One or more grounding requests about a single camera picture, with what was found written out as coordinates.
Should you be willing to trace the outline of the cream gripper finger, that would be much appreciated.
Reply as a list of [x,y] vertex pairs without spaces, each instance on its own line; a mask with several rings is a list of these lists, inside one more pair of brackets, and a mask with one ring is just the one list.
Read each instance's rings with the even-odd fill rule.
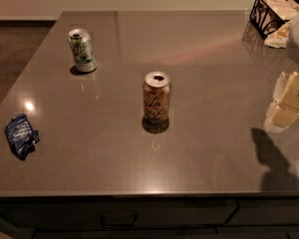
[[285,72],[282,72],[280,74],[280,76],[277,78],[277,81],[276,81],[276,84],[275,84],[275,88],[274,88],[274,91],[273,91],[272,98],[273,98],[274,102],[278,102],[279,101],[281,95],[284,92],[284,89],[285,89],[285,86],[287,84],[287,81],[288,81],[288,74],[285,73]]
[[298,118],[299,113],[271,103],[263,126],[271,133],[280,133],[288,129]]

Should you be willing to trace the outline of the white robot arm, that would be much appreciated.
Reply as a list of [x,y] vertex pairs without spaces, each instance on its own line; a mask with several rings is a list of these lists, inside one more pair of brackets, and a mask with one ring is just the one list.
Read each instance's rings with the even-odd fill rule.
[[[299,13],[292,19],[287,33],[288,57],[299,64]],[[299,118],[299,71],[282,72],[277,78],[264,127],[272,133],[289,128]]]

